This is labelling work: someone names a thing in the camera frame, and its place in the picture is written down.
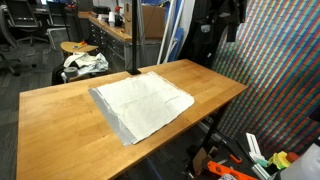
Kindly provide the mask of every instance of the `desk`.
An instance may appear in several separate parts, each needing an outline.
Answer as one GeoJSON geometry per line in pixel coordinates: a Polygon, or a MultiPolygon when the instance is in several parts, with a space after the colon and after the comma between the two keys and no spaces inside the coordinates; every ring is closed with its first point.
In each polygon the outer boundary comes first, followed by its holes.
{"type": "Polygon", "coordinates": [[[78,12],[78,17],[80,19],[89,19],[89,17],[91,17],[91,12],[89,11],[79,11],[78,12]]]}
{"type": "Polygon", "coordinates": [[[125,147],[88,89],[131,77],[127,72],[22,92],[17,179],[115,178],[246,89],[189,60],[139,70],[156,72],[195,103],[147,139],[125,147]]]}
{"type": "Polygon", "coordinates": [[[86,53],[89,53],[90,51],[93,51],[95,49],[97,49],[98,47],[97,46],[91,46],[91,45],[86,45],[84,47],[81,47],[79,49],[75,49],[73,48],[74,46],[78,45],[79,43],[76,43],[76,42],[63,42],[61,43],[61,48],[72,54],[74,52],[86,52],[86,53]]]}
{"type": "MultiPolygon", "coordinates": [[[[106,22],[99,21],[97,18],[89,17],[89,22],[94,44],[99,46],[98,51],[102,52],[110,63],[110,72],[121,72],[131,67],[131,36],[123,33],[123,28],[110,27],[106,22]]],[[[137,67],[157,64],[160,45],[161,39],[146,39],[147,59],[145,62],[140,61],[140,53],[137,53],[137,67]]]]}

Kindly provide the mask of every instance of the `white towel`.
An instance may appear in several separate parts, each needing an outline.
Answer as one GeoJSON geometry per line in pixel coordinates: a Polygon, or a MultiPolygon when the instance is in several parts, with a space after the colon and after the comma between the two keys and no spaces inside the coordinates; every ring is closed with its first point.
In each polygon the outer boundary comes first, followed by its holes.
{"type": "Polygon", "coordinates": [[[81,68],[91,64],[96,64],[98,62],[98,58],[95,56],[90,56],[86,52],[74,52],[73,55],[69,56],[66,59],[63,66],[69,67],[73,61],[75,61],[78,64],[78,66],[81,68]]]}
{"type": "Polygon", "coordinates": [[[170,123],[194,103],[192,96],[149,72],[97,88],[137,143],[170,123]]]}

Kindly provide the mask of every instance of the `wooden stool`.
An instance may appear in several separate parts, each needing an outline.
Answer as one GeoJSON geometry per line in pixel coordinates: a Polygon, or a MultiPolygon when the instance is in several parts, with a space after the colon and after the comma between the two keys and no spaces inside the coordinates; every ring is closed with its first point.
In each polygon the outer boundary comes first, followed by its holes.
{"type": "Polygon", "coordinates": [[[90,51],[96,50],[98,48],[98,46],[86,45],[86,46],[83,46],[81,48],[74,49],[73,47],[75,45],[78,45],[78,43],[75,43],[75,42],[62,42],[60,46],[61,46],[61,49],[64,52],[68,53],[67,54],[68,56],[70,54],[73,54],[74,52],[87,52],[87,53],[89,53],[90,51]]]}

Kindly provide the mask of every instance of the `wall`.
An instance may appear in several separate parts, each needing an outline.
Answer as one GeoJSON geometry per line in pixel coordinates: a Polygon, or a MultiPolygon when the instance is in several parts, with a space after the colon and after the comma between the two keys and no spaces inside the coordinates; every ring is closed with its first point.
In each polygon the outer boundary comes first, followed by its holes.
{"type": "Polygon", "coordinates": [[[231,103],[222,132],[251,132],[270,149],[298,153],[320,135],[308,118],[320,104],[319,4],[248,2],[237,42],[224,37],[215,57],[215,71],[249,86],[231,103]]]}

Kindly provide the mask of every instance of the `black chair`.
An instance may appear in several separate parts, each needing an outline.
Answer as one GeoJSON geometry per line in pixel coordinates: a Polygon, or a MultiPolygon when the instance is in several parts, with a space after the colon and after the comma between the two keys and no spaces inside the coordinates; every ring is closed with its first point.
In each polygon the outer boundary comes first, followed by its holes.
{"type": "Polygon", "coordinates": [[[65,3],[47,1],[49,19],[48,25],[52,27],[67,27],[68,22],[64,11],[65,3]]]}
{"type": "Polygon", "coordinates": [[[5,5],[0,7],[0,67],[9,69],[13,75],[19,76],[20,73],[13,69],[13,66],[20,63],[19,59],[8,60],[4,57],[2,53],[9,53],[17,49],[17,41],[10,34],[8,30],[7,21],[4,16],[5,5]]]}
{"type": "Polygon", "coordinates": [[[66,9],[66,14],[70,28],[70,40],[73,42],[81,42],[84,40],[84,37],[77,11],[73,9],[66,9]]]}
{"type": "Polygon", "coordinates": [[[48,43],[47,39],[36,37],[34,32],[42,27],[41,21],[38,21],[27,0],[5,0],[8,14],[10,16],[9,24],[24,32],[30,33],[29,37],[18,39],[17,41],[30,40],[30,45],[34,45],[34,40],[48,43]]]}

